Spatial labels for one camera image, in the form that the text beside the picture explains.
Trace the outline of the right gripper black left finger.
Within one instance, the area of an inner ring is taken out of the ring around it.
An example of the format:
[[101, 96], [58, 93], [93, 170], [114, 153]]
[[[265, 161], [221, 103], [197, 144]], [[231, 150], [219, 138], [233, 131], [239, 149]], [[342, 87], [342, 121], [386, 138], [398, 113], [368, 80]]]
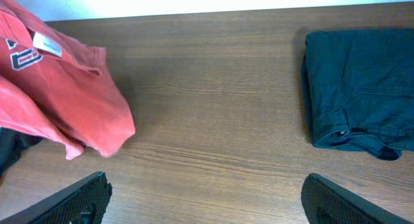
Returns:
[[1, 224], [100, 224], [113, 194], [104, 172], [93, 174], [1, 220]]

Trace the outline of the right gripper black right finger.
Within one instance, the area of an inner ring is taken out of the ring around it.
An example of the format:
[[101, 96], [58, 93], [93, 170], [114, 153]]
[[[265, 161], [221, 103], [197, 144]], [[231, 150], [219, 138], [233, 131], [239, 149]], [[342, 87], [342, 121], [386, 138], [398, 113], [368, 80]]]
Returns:
[[306, 177], [301, 204], [310, 224], [411, 224], [318, 174]]

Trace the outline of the orange soccer t-shirt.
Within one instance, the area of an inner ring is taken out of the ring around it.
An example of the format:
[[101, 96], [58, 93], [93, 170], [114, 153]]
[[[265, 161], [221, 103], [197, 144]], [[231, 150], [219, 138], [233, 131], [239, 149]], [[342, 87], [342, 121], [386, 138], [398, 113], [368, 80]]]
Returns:
[[86, 147], [113, 156], [135, 134], [111, 78], [107, 53], [1, 0], [1, 126], [61, 143], [66, 158]]

